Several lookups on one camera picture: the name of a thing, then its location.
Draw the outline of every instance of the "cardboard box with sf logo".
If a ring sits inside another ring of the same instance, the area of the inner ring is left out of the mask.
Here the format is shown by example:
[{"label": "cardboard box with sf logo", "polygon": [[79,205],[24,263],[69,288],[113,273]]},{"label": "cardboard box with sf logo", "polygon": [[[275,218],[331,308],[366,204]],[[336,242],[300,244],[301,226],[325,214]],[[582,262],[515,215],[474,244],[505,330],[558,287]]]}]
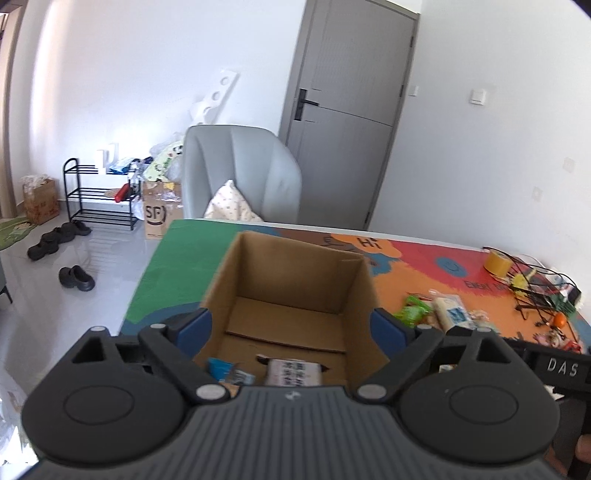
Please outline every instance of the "cardboard box with sf logo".
[{"label": "cardboard box with sf logo", "polygon": [[183,218],[180,183],[145,181],[142,184],[146,238],[162,238],[173,220]]}]

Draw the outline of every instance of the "black shoe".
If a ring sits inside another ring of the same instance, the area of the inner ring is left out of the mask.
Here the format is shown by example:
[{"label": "black shoe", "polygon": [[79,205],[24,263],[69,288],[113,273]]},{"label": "black shoe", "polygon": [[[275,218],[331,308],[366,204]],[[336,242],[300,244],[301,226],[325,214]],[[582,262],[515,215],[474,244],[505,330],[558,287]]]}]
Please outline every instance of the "black shoe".
[{"label": "black shoe", "polygon": [[95,287],[95,279],[86,273],[80,265],[62,268],[58,277],[65,288],[77,287],[80,291],[90,291]]},{"label": "black shoe", "polygon": [[42,259],[46,255],[54,254],[60,249],[57,241],[43,241],[41,240],[37,245],[33,245],[27,250],[27,256],[34,262]]},{"label": "black shoe", "polygon": [[51,232],[44,233],[41,235],[41,240],[44,242],[57,242],[59,244],[65,244],[74,240],[76,234],[71,228],[55,227]]},{"label": "black shoe", "polygon": [[90,235],[90,232],[92,231],[90,227],[87,227],[84,222],[80,220],[72,220],[71,222],[64,223],[61,228],[74,232],[75,235],[81,236]]}]

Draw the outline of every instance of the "pillow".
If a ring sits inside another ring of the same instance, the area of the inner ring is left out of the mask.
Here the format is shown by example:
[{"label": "pillow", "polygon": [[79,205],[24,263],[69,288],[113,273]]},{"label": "pillow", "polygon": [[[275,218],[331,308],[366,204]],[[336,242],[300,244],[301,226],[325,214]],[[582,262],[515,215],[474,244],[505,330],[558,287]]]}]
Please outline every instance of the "pillow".
[{"label": "pillow", "polygon": [[203,217],[214,220],[263,221],[261,217],[252,211],[242,193],[234,185],[233,180],[228,180],[216,192],[209,202]]}]

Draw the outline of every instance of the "yellow tape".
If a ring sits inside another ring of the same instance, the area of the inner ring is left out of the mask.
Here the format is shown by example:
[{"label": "yellow tape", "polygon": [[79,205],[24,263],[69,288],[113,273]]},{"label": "yellow tape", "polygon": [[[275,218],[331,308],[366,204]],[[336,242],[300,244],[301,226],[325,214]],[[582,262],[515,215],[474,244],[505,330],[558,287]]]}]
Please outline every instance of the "yellow tape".
[{"label": "yellow tape", "polygon": [[484,268],[496,277],[505,278],[509,273],[512,264],[512,260],[506,255],[500,252],[491,251],[488,254],[488,257],[486,257]]}]

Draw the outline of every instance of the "green mat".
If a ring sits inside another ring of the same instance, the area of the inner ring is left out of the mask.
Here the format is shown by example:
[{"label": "green mat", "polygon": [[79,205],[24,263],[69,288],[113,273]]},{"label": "green mat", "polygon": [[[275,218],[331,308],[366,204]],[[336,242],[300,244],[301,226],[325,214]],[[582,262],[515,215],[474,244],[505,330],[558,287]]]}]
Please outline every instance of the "green mat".
[{"label": "green mat", "polygon": [[200,301],[241,230],[235,223],[175,220],[154,252],[125,320],[137,324],[154,310]]},{"label": "green mat", "polygon": [[26,217],[13,218],[0,223],[0,250],[10,247],[25,238],[36,227]]}]

